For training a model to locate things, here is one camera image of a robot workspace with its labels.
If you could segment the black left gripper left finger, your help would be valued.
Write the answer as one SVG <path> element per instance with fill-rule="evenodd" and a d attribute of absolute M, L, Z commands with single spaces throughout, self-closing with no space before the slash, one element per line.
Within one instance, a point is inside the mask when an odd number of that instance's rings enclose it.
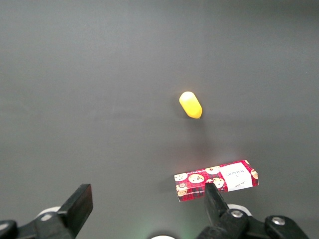
<path fill-rule="evenodd" d="M 2 239 L 74 239 L 93 210 L 92 188 L 82 184 L 62 206 L 40 212 L 19 227 L 14 220 L 0 222 Z"/>

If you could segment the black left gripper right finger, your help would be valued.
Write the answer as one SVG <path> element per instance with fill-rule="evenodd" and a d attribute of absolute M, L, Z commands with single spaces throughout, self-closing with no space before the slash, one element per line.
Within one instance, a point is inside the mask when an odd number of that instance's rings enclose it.
<path fill-rule="evenodd" d="M 268 216 L 264 222 L 242 209 L 230 208 L 213 183 L 205 184 L 205 210 L 210 226 L 198 239 L 307 239 L 306 233 L 292 219 Z"/>

